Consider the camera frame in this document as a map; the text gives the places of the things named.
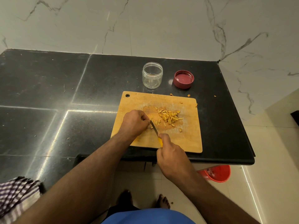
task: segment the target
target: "pile of chopped ginger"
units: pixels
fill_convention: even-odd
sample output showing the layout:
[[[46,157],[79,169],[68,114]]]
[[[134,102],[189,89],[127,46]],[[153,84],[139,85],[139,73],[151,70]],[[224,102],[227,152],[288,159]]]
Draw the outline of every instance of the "pile of chopped ginger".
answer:
[[[173,112],[173,111],[168,111],[168,110],[164,110],[164,109],[161,109],[159,110],[157,107],[155,107],[156,110],[158,110],[158,113],[159,113],[159,116],[165,121],[165,123],[168,123],[169,125],[172,125],[173,127],[175,127],[174,125],[174,122],[176,121],[179,121],[183,118],[178,118],[177,115],[181,112],[181,111],[176,111],[176,112]],[[161,123],[161,119],[159,120],[154,120],[153,123],[155,125],[158,125],[160,126],[160,123]]]

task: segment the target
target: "person's right arm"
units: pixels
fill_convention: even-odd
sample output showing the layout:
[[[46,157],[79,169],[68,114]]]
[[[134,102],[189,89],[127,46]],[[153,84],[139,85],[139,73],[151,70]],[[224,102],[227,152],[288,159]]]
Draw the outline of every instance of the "person's right arm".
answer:
[[[168,134],[159,137],[163,147],[157,150],[157,163],[162,173],[189,198],[208,224],[259,223],[199,175],[185,151],[172,143]]]

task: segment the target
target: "bare foot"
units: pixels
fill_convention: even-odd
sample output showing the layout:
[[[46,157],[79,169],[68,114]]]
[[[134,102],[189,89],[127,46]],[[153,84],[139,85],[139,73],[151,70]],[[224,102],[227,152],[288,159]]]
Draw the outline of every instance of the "bare foot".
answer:
[[[167,200],[167,197],[163,197],[162,194],[159,195],[159,199],[157,200],[155,208],[164,208],[164,209],[170,209],[170,204]]]
[[[133,205],[132,194],[128,189],[125,189],[117,199],[117,205]]]

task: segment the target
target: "jar rim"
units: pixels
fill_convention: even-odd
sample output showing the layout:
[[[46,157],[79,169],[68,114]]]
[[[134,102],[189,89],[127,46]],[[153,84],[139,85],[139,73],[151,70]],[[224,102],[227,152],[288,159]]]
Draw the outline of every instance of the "jar rim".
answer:
[[[145,69],[147,67],[157,67],[161,70],[161,72],[159,74],[156,74],[156,75],[153,75],[153,74],[149,74],[145,71]],[[148,77],[148,78],[151,78],[151,79],[156,79],[156,78],[159,78],[161,75],[163,75],[163,67],[156,63],[156,62],[149,62],[149,63],[146,63],[144,66],[143,66],[143,69],[142,69],[142,73],[144,74],[144,76]]]

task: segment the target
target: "cutting board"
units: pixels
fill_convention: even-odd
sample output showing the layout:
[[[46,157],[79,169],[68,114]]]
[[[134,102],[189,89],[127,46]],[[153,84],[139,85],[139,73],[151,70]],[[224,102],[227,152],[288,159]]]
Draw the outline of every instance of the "cutting board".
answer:
[[[153,121],[161,119],[160,125],[156,125],[159,133],[169,134],[171,141],[179,145],[186,152],[201,153],[202,140],[196,106],[194,98],[124,91],[121,96],[111,137],[118,132],[123,117],[127,112],[134,109],[143,110],[149,118],[151,118],[151,115],[153,116]],[[158,110],[155,107],[159,110],[164,109],[173,112],[180,110],[181,112],[178,114],[178,117],[183,118],[183,120],[176,121],[174,123],[175,127],[165,123],[165,127],[163,124],[164,120],[159,116]],[[154,129],[151,129],[151,124],[131,145],[150,148],[160,147],[157,135]]]

